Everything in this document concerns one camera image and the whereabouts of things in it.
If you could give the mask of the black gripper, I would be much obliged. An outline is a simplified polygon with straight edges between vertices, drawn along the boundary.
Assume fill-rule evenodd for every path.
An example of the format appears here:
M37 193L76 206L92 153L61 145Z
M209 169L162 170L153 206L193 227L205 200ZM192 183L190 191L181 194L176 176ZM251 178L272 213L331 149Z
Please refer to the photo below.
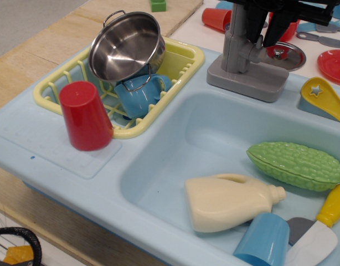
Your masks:
M340 1L232 1L244 6L246 11L246 37L257 43L269 13L269 25L263 46L271 47L279 42L291 22L303 20L328 25L333 10Z

